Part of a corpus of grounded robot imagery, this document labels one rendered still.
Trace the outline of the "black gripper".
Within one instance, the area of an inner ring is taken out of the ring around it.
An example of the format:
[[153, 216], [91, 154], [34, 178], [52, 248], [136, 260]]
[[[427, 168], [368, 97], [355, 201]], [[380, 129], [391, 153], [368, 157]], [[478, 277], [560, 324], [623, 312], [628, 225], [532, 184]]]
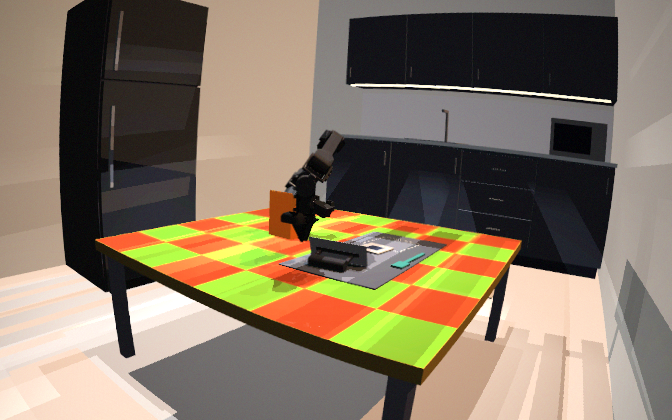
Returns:
[[289, 211], [281, 215], [281, 222], [293, 226], [300, 243], [308, 240], [313, 224], [319, 220], [312, 210], [311, 213], [306, 213], [306, 207], [310, 197], [313, 197], [313, 200], [315, 200], [316, 196], [318, 195], [313, 193], [311, 196], [303, 197], [296, 191], [296, 194], [293, 195], [293, 198], [296, 198], [296, 208], [293, 208], [293, 212]]

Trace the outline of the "turquoise small trowel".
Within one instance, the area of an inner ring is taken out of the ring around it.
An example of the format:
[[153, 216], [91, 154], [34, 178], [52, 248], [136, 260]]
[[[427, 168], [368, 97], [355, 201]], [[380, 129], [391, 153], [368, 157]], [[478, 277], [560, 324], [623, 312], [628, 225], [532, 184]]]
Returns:
[[417, 255], [417, 256], [415, 256], [415, 257], [412, 257], [412, 258], [410, 258], [410, 259], [408, 259], [408, 260], [406, 260], [406, 261], [403, 261], [403, 262], [402, 262], [402, 261], [399, 261], [399, 262], [397, 262], [397, 263], [394, 263], [394, 264], [391, 265], [391, 267], [398, 268], [398, 269], [401, 269], [401, 270], [402, 270], [402, 269], [404, 269], [404, 268], [410, 266], [409, 263], [411, 263], [411, 262], [413, 262], [413, 261], [415, 261], [415, 260], [417, 260], [417, 259], [419, 259], [419, 258], [421, 258], [421, 257], [423, 257], [423, 256], [425, 256], [425, 254], [421, 253], [421, 254], [419, 254], [419, 255]]

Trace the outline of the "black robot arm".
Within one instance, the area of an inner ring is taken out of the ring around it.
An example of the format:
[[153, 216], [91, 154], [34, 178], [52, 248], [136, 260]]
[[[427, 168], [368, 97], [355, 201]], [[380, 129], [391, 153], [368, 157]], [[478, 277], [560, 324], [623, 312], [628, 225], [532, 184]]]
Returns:
[[[323, 132], [319, 140], [317, 151], [310, 155], [302, 168], [293, 173], [285, 185], [286, 189], [284, 192], [295, 195], [297, 191], [300, 196], [308, 197], [315, 193], [318, 180], [321, 183], [327, 181], [333, 168], [331, 166], [334, 162], [333, 156], [336, 152], [339, 153], [341, 151], [345, 145], [345, 141], [340, 133], [333, 130]], [[295, 186], [289, 183], [289, 181]], [[319, 200], [319, 196], [316, 196], [316, 200], [310, 197], [306, 213], [311, 213], [311, 210], [321, 218], [330, 217], [331, 213], [335, 211], [334, 202], [331, 200], [322, 202]]]

